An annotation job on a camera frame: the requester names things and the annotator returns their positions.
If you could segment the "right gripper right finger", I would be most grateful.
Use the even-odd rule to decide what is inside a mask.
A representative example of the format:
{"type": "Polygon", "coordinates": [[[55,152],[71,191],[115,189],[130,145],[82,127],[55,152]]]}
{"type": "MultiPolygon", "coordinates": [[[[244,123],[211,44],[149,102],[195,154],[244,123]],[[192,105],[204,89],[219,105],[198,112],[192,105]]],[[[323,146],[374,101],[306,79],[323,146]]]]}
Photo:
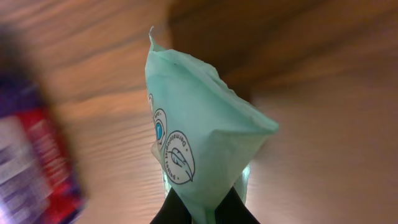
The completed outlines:
{"type": "Polygon", "coordinates": [[[246,208],[234,187],[215,210],[216,224],[259,224],[246,208]]]}

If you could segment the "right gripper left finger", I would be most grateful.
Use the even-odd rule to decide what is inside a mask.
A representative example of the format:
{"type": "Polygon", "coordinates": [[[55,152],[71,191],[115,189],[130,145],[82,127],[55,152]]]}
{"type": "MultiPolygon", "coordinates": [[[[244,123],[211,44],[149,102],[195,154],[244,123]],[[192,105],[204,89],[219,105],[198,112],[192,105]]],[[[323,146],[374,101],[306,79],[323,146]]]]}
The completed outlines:
{"type": "Polygon", "coordinates": [[[192,224],[192,217],[178,194],[174,189],[170,189],[162,207],[150,224],[192,224]]]}

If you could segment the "green wet wipes pack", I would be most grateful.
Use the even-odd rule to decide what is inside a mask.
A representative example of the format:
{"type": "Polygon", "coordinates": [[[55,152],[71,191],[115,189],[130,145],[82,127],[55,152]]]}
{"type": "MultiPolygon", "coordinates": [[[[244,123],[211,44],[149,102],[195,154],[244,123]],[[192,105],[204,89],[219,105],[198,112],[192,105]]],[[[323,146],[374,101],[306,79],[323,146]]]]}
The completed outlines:
{"type": "Polygon", "coordinates": [[[145,67],[155,152],[164,187],[195,223],[214,223],[215,210],[279,126],[240,98],[216,69],[155,39],[145,67]]]}

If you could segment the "pink purple liner pack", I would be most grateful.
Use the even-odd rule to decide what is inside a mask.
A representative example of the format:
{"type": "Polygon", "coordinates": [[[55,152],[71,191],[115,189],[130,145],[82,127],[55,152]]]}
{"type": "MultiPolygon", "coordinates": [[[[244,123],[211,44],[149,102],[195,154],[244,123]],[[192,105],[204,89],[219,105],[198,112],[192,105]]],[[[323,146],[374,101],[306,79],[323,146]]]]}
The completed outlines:
{"type": "Polygon", "coordinates": [[[1,73],[1,223],[75,223],[85,199],[37,85],[1,73]]]}

